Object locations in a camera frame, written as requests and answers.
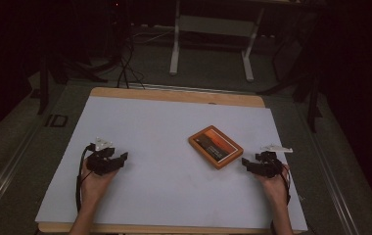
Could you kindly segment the orange box with picture lid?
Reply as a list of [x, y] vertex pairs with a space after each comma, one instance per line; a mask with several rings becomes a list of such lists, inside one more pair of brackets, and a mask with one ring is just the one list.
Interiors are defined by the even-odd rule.
[[239, 158], [244, 150], [213, 125], [188, 138], [189, 144], [216, 169], [222, 169]]

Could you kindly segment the person's right hand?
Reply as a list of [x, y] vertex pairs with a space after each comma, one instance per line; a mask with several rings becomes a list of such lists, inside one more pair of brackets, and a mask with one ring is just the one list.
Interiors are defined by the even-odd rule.
[[262, 185], [267, 200], [273, 207], [285, 207], [288, 205], [288, 171], [289, 167], [285, 164], [282, 172], [272, 178], [255, 175], [255, 178]]

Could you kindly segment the person's left hand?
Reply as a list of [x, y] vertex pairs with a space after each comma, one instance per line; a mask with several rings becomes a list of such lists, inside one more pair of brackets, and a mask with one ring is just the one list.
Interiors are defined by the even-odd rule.
[[102, 200], [109, 185], [117, 175], [117, 170], [104, 175], [98, 175], [89, 170], [86, 161], [82, 166], [81, 199], [82, 204], [94, 204]]

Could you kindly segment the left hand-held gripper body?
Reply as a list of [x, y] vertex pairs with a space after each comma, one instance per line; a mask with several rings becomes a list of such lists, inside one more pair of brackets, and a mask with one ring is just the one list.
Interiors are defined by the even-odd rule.
[[98, 175], [104, 175], [115, 170], [111, 156], [115, 153], [113, 143], [97, 137], [89, 146], [92, 154], [87, 158], [86, 167]]

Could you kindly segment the white metal desk frame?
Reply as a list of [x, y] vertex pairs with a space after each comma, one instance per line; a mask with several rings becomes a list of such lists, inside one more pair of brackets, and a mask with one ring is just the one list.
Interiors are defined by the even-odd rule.
[[175, 1], [175, 22], [174, 22], [174, 41], [169, 67], [169, 74], [176, 75], [179, 64], [180, 44], [179, 37], [181, 31], [191, 31], [199, 33], [241, 36], [249, 39], [248, 45], [241, 51], [241, 58], [244, 67], [246, 80], [253, 82], [255, 80], [250, 55], [253, 50], [254, 43], [261, 20], [264, 15], [264, 8], [261, 8], [256, 14], [254, 22], [226, 20], [217, 18], [197, 17], [183, 15], [180, 13], [181, 0]]

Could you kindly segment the metal floor rail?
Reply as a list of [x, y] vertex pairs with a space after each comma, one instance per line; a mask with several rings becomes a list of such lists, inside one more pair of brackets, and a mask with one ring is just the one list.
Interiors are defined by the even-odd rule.
[[28, 146], [30, 145], [33, 137], [38, 133], [41, 128], [41, 124], [33, 125], [24, 135], [23, 139], [19, 142], [15, 148], [13, 154], [7, 161], [7, 164], [0, 172], [0, 200], [4, 193], [8, 189], [17, 168], [22, 161], [23, 155], [26, 152]]
[[307, 119], [304, 114], [303, 107], [301, 105], [296, 105], [296, 110], [302, 122], [303, 130], [307, 132], [309, 141], [311, 145], [313, 146], [314, 153], [316, 154], [317, 159], [319, 161], [319, 168], [320, 168], [322, 177], [324, 179], [327, 191], [330, 194], [334, 208], [337, 212], [339, 221], [341, 222], [344, 228], [345, 234], [346, 235], [360, 235], [358, 228], [351, 216], [345, 197], [327, 161], [327, 156], [325, 152], [323, 151], [322, 147], [320, 146], [318, 138], [309, 128]]

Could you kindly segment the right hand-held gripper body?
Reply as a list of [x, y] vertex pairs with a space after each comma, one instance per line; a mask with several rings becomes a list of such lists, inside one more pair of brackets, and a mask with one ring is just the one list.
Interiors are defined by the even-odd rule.
[[272, 178], [273, 176], [280, 174], [283, 170], [283, 164], [277, 158], [277, 153], [292, 153], [292, 148], [285, 148], [278, 145], [268, 145], [261, 147], [261, 152], [256, 154], [256, 160], [260, 162], [263, 172], [262, 176]]

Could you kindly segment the black metal stand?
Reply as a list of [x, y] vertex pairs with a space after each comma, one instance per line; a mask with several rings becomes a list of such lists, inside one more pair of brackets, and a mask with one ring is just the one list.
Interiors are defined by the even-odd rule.
[[311, 80], [311, 89], [309, 95], [307, 124], [311, 132], [315, 133], [315, 118], [317, 116], [317, 100], [319, 92], [319, 76], [316, 74]]

